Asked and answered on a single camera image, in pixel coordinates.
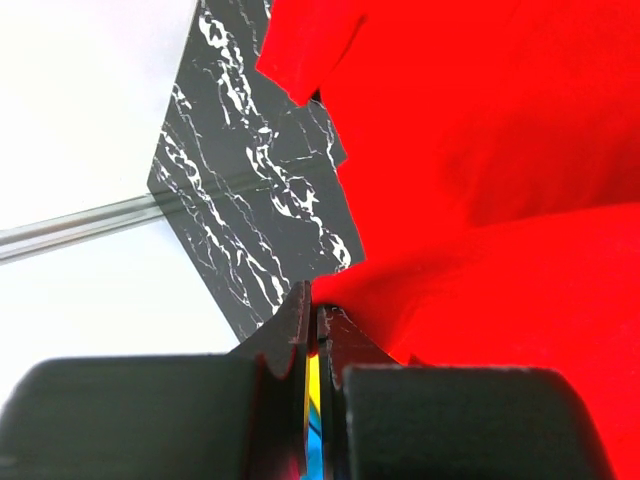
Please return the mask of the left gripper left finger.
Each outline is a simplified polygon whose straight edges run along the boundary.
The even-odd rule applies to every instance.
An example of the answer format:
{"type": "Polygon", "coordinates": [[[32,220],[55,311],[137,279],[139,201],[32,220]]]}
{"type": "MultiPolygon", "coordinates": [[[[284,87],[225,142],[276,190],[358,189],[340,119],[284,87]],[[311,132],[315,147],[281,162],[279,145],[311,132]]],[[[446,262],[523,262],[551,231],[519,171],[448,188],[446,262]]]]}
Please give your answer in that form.
{"type": "Polygon", "coordinates": [[[307,470],[308,282],[226,354],[59,358],[1,416],[5,479],[297,479],[307,470]]]}

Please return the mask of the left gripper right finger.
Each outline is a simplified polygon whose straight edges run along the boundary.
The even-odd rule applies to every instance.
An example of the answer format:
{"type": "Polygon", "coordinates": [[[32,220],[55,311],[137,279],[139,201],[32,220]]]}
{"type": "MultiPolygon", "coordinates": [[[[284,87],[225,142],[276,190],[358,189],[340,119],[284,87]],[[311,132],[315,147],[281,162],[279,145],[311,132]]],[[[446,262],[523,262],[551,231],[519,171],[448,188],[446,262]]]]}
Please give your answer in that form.
{"type": "Polygon", "coordinates": [[[317,312],[328,479],[610,479],[586,406],[537,368],[403,366],[317,312]]]}

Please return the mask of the red t-shirt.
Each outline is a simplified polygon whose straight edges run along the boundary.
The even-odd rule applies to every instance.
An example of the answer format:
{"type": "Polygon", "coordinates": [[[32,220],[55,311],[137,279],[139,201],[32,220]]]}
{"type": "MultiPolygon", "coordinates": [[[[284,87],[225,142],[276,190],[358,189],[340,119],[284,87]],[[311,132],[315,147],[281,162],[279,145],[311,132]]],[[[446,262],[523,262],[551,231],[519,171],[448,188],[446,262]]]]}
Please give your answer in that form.
{"type": "Polygon", "coordinates": [[[258,70],[320,100],[365,259],[316,279],[401,363],[560,371],[639,475],[639,5],[277,1],[258,70]]]}

